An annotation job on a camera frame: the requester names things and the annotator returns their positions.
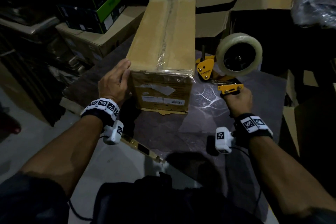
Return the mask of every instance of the person's right arm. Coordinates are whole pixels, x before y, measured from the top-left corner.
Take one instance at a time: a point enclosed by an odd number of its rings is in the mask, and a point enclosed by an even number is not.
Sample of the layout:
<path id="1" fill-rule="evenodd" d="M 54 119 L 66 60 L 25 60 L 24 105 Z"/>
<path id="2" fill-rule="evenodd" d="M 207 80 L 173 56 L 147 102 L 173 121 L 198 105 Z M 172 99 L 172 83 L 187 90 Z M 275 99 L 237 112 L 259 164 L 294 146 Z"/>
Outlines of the person's right arm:
<path id="1" fill-rule="evenodd" d="M 251 112 L 252 94 L 247 88 L 224 100 L 234 118 Z M 270 137 L 251 138 L 248 149 L 259 184 L 280 222 L 285 222 L 286 217 L 309 216 L 314 209 L 336 212 L 334 198 Z"/>

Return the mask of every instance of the person's left arm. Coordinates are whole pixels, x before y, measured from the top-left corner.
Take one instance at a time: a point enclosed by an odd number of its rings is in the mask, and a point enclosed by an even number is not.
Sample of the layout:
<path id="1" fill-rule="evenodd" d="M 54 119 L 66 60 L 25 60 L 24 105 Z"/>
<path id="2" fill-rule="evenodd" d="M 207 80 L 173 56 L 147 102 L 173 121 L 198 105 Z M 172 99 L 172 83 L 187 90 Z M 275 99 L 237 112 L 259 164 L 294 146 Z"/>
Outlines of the person's left arm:
<path id="1" fill-rule="evenodd" d="M 99 81 L 99 97 L 112 99 L 120 106 L 127 90 L 130 65 L 129 60 L 121 60 Z M 98 117 L 83 116 L 3 182 L 2 223 L 67 223 L 67 201 L 92 157 L 102 128 L 103 122 Z"/>

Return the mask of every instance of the person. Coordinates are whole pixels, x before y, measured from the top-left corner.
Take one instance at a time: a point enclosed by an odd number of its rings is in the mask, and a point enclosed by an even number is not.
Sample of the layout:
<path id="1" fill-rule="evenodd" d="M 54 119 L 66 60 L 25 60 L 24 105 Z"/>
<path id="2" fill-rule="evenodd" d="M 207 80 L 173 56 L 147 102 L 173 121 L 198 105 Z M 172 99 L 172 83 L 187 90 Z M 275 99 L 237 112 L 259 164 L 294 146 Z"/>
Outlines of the person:
<path id="1" fill-rule="evenodd" d="M 131 62 L 121 60 L 98 83 L 99 96 L 124 100 Z M 237 119 L 251 112 L 252 94 L 224 97 Z M 67 223 L 71 197 L 103 128 L 102 119 L 84 115 L 48 143 L 0 185 L 0 223 Z M 336 202 L 319 182 L 268 136 L 241 139 L 254 172 L 280 223 L 336 223 Z M 262 223 L 211 188 L 174 190 L 171 178 L 145 177 L 135 183 L 105 183 L 91 223 Z"/>

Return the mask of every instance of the table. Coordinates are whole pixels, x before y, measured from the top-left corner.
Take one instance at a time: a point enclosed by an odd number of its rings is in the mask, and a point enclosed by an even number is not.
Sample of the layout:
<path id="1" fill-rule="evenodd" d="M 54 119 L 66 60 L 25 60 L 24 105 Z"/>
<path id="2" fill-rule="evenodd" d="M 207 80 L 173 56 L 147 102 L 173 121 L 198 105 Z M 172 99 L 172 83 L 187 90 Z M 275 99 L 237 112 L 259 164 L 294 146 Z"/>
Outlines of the table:
<path id="1" fill-rule="evenodd" d="M 126 57 L 133 37 L 108 54 L 95 67 L 83 74 L 77 82 L 65 89 L 65 97 L 86 106 L 98 98 L 97 82 L 119 60 Z M 233 131 L 233 119 L 217 86 L 194 77 L 189 112 L 186 115 L 161 115 L 142 111 L 134 121 L 134 139 L 148 147 L 172 166 L 222 192 L 235 205 L 253 213 L 260 187 L 245 154 L 233 150 L 231 154 L 217 154 L 211 142 L 217 127 Z M 239 77 L 253 94 L 252 112 L 267 123 L 279 141 L 286 80 L 260 71 Z M 262 194 L 256 216 L 266 219 L 267 201 Z"/>

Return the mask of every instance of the gray floor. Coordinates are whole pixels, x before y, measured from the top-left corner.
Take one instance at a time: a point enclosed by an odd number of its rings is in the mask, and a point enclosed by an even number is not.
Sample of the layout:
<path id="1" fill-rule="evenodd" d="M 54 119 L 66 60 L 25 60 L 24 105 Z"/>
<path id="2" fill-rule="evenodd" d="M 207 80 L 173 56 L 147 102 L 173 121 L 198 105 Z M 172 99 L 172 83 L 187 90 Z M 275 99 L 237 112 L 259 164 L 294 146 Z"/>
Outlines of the gray floor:
<path id="1" fill-rule="evenodd" d="M 0 143 L 1 183 L 14 175 L 31 156 L 79 118 L 67 111 L 52 128 L 19 109 L 1 88 L 0 102 L 3 107 L 10 108 L 9 114 L 22 126 L 22 131 L 18 135 L 10 135 Z M 101 184 L 104 182 L 134 182 L 145 175 L 156 175 L 159 171 L 172 176 L 173 187 L 176 189 L 200 187 L 193 179 L 167 163 L 158 164 L 124 143 L 108 146 L 100 141 L 73 193 L 72 203 L 79 214 L 91 217 L 95 196 Z M 87 222 L 77 219 L 70 211 L 69 223 Z M 278 223 L 271 210 L 268 212 L 266 223 Z"/>

